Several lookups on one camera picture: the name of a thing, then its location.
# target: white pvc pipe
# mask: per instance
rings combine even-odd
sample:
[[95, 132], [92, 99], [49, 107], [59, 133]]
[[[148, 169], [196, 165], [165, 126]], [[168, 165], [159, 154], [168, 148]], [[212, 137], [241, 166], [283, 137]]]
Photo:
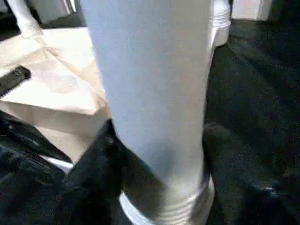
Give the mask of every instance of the white pvc pipe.
[[31, 15], [25, 0], [7, 0], [16, 19], [21, 34], [25, 38], [41, 35], [38, 22]]
[[205, 223], [213, 198], [202, 150], [210, 1], [81, 4], [117, 135], [133, 152], [125, 213], [138, 225]]

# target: black plastic bag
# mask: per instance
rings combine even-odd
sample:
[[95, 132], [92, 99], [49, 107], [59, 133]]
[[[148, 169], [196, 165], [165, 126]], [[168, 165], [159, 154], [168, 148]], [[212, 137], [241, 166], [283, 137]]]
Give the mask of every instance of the black plastic bag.
[[300, 224], [300, 29], [233, 21], [215, 51], [203, 143], [208, 224]]
[[123, 146], [110, 121], [66, 175], [40, 155], [70, 162], [68, 156], [34, 127], [0, 115], [0, 224], [111, 224]]

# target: black object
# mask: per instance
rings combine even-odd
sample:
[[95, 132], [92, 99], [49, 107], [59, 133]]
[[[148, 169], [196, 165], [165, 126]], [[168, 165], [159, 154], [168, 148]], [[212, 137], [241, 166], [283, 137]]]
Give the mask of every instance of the black object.
[[31, 73], [25, 67], [19, 66], [8, 74], [0, 77], [0, 97], [18, 86], [22, 81], [31, 78]]
[[34, 127], [0, 111], [0, 224], [109, 225], [125, 149], [106, 122], [66, 175], [40, 155], [71, 162]]
[[232, 21], [215, 51], [203, 144], [208, 225], [300, 224], [300, 28]]

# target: white wall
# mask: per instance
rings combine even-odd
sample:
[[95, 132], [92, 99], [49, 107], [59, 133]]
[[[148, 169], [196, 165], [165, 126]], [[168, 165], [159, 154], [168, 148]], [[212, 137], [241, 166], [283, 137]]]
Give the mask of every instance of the white wall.
[[267, 20], [273, 0], [234, 0], [233, 19]]

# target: white object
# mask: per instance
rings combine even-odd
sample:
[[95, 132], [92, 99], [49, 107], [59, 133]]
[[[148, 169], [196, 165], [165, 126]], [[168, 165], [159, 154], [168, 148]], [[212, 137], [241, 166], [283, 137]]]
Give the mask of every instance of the white object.
[[209, 1], [81, 4], [117, 135], [133, 152], [124, 212], [136, 225], [205, 224], [213, 200], [201, 139], [206, 82], [214, 46], [228, 38], [214, 42]]
[[212, 0], [210, 5], [211, 45], [224, 45], [229, 36], [230, 6], [228, 0]]
[[17, 18], [18, 27], [25, 38], [41, 35], [42, 31], [37, 21], [32, 17], [25, 0], [7, 0]]

